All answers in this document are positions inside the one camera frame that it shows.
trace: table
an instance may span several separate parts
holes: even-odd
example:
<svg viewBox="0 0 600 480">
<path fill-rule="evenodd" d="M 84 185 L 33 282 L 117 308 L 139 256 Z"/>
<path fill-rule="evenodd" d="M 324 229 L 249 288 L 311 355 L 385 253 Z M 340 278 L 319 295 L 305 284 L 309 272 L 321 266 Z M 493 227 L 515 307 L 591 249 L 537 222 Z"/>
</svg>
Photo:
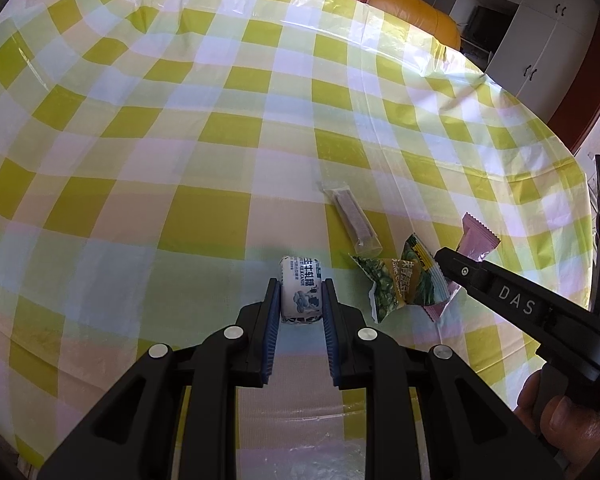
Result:
<svg viewBox="0 0 600 480">
<path fill-rule="evenodd" d="M 461 54 L 353 0 L 60 0 L 0 23 L 0 433 L 39 466 L 154 342 L 200 343 L 318 258 L 372 325 L 370 282 L 320 182 L 347 182 L 395 257 L 455 247 L 585 305 L 583 173 Z M 515 405 L 537 344 L 462 293 L 379 327 L 451 346 Z M 321 323 L 282 326 L 238 393 L 251 478 L 363 478 L 364 395 L 331 385 Z"/>
</svg>

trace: black television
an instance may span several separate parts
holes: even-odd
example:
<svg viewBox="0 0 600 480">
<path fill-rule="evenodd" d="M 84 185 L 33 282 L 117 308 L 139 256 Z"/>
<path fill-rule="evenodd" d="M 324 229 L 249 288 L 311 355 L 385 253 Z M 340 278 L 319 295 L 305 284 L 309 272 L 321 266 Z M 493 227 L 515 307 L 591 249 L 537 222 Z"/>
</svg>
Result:
<svg viewBox="0 0 600 480">
<path fill-rule="evenodd" d="M 484 50 L 496 52 L 512 20 L 513 15 L 478 6 L 471 14 L 464 36 Z"/>
</svg>

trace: pink wrapper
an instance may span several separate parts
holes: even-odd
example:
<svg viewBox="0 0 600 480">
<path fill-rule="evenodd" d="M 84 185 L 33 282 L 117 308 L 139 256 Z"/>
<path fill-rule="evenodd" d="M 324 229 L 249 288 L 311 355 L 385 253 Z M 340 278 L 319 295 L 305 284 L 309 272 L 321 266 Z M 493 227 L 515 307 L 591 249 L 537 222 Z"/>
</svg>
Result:
<svg viewBox="0 0 600 480">
<path fill-rule="evenodd" d="M 460 243 L 456 249 L 457 252 L 476 262 L 481 262 L 499 244 L 500 239 L 495 234 L 469 213 L 465 213 L 462 218 L 462 238 L 460 238 Z M 446 306 L 451 303 L 451 300 L 456 296 L 461 287 L 456 282 L 448 282 L 448 288 L 450 298 L 447 301 L 424 307 L 424 310 L 433 321 L 440 319 Z"/>
</svg>

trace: silver screw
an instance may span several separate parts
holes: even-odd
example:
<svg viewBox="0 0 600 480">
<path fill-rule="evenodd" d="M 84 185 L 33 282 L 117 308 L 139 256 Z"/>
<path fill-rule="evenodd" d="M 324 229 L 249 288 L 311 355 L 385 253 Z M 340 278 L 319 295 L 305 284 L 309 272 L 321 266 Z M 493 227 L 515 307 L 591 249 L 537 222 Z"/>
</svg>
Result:
<svg viewBox="0 0 600 480">
<path fill-rule="evenodd" d="M 449 359 L 454 354 L 454 351 L 447 345 L 438 345 L 433 349 L 433 355 L 438 359 Z"/>
<path fill-rule="evenodd" d="M 160 359 L 164 357 L 169 352 L 169 347 L 167 345 L 163 345 L 162 343 L 158 343 L 157 345 L 153 345 L 149 348 L 149 357 L 153 357 L 154 359 Z"/>
<path fill-rule="evenodd" d="M 244 334 L 244 330 L 239 326 L 233 325 L 224 329 L 224 337 L 227 339 L 238 339 L 242 337 L 242 334 Z"/>
<path fill-rule="evenodd" d="M 362 339 L 362 341 L 373 341 L 378 337 L 378 332 L 373 328 L 361 328 L 358 330 L 358 337 Z"/>
</svg>

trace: human hand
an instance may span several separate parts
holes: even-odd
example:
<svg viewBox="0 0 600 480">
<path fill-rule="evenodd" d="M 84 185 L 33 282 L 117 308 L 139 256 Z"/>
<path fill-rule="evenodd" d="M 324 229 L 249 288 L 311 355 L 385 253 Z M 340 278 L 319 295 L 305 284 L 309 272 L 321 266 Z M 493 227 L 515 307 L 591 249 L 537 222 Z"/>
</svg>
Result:
<svg viewBox="0 0 600 480">
<path fill-rule="evenodd" d="M 514 410 L 533 434 L 538 434 L 532 410 L 539 387 L 540 371 L 537 371 L 526 380 Z M 569 397 L 558 396 L 548 402 L 540 418 L 540 431 L 570 462 L 567 479 L 576 478 L 600 449 L 600 415 L 573 404 Z"/>
</svg>

